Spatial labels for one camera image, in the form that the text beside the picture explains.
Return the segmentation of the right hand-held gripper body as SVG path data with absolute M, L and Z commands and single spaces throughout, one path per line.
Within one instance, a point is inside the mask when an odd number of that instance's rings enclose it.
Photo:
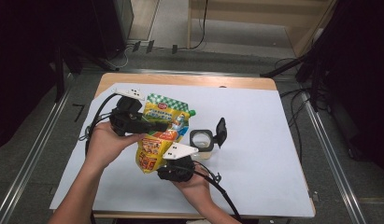
M 157 170 L 158 177 L 175 182 L 187 182 L 194 174 L 192 155 L 198 152 L 196 147 L 173 143 L 163 154 L 166 164 Z

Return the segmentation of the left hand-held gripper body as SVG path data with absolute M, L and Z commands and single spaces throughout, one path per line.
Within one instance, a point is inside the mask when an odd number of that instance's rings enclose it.
M 140 89 L 113 89 L 112 91 L 121 97 L 109 116 L 114 132 L 119 136 L 126 133 L 148 133 L 150 125 L 139 113 L 142 107 L 141 102 L 145 100 L 145 95 Z

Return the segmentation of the yellow green spouted pouch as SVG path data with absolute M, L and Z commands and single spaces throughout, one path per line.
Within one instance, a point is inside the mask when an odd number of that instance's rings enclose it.
M 149 131 L 138 142 L 135 162 L 143 173 L 156 171 L 164 164 L 164 153 L 182 139 L 189 129 L 189 119 L 195 115 L 187 103 L 157 93 L 148 95 L 143 120 L 160 124 L 163 129 Z

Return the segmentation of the clear jar with black lid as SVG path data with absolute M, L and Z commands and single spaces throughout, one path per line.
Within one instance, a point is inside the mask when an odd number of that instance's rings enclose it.
M 214 146 L 221 147 L 227 139 L 227 134 L 225 118 L 221 118 L 217 124 L 216 134 L 213 134 L 210 130 L 192 130 L 190 133 L 190 146 L 198 149 L 194 157 L 208 160 L 212 155 Z

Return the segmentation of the person's right hand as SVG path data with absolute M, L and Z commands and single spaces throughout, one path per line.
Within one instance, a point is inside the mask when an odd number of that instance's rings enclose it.
M 174 182 L 174 185 L 191 205 L 211 201 L 209 184 L 200 175 L 193 175 L 187 182 Z

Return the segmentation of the person's left hand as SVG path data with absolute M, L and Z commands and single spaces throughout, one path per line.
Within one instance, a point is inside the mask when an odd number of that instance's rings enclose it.
M 83 167 L 90 172 L 103 172 L 128 146 L 143 137 L 143 133 L 118 136 L 109 122 L 101 122 L 93 129 Z

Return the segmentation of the black metal stand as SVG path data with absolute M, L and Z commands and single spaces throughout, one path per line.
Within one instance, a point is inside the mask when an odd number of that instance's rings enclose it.
M 341 33 L 339 31 L 330 30 L 329 28 L 324 29 L 309 52 L 271 72 L 260 74 L 260 77 L 272 78 L 300 64 L 301 67 L 295 75 L 296 81 L 304 83 L 310 77 L 312 78 L 311 88 L 309 91 L 310 104 L 314 111 L 317 112 L 320 78 L 325 72 L 325 64 L 328 63 L 329 54 L 334 50 L 334 45 L 339 37 L 341 37 Z
M 54 73 L 56 76 L 55 102 L 59 102 L 64 96 L 64 65 L 67 66 L 71 73 L 80 74 L 82 65 L 79 57 L 85 58 L 91 63 L 98 65 L 104 71 L 115 71 L 113 65 L 99 60 L 77 45 L 69 42 L 56 41 L 54 45 Z

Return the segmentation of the black cabinet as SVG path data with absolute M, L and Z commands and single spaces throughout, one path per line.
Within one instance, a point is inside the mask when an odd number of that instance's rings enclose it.
M 134 21 L 131 0 L 92 0 L 103 48 L 100 54 L 109 59 L 123 52 Z

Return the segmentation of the dark curtain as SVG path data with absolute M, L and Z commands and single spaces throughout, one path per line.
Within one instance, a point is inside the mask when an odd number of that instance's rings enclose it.
M 83 0 L 0 0 L 0 147 L 56 87 L 54 45 L 70 43 Z
M 338 0 L 322 37 L 324 83 L 350 157 L 384 170 L 384 0 Z

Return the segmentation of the metal floor rail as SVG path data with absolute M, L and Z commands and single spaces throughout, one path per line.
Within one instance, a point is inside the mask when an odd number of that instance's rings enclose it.
M 67 102 L 69 92 L 75 82 L 75 78 L 72 74 L 69 74 L 65 79 L 64 95 L 59 99 L 57 103 L 52 107 L 48 117 L 46 118 L 44 125 L 40 129 L 40 132 L 34 141 L 21 169 L 17 173 L 16 178 L 12 182 L 10 188 L 7 191 L 6 197 L 0 206 L 0 224 L 7 224 L 20 197 L 22 196 L 24 189 L 34 171 L 36 164 L 42 154 L 51 133 L 60 117 L 64 106 Z
M 308 93 L 302 94 L 303 100 L 306 102 L 306 110 L 315 129 L 317 137 L 320 141 L 323 153 L 328 162 L 334 181 L 338 187 L 342 201 L 346 206 L 348 215 L 352 224 L 367 224 L 363 211 L 359 205 L 357 197 L 348 182 L 347 176 L 343 170 L 341 162 L 337 158 L 335 148 L 325 130 L 321 121 L 320 114 L 315 111 L 312 106 L 312 99 Z

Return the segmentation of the light wooden furniture frame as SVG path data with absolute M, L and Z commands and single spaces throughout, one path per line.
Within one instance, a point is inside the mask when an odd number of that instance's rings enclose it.
M 191 46 L 192 19 L 236 21 L 279 25 L 286 34 L 296 56 L 302 56 L 320 28 L 333 15 L 338 0 L 188 0 L 187 47 Z

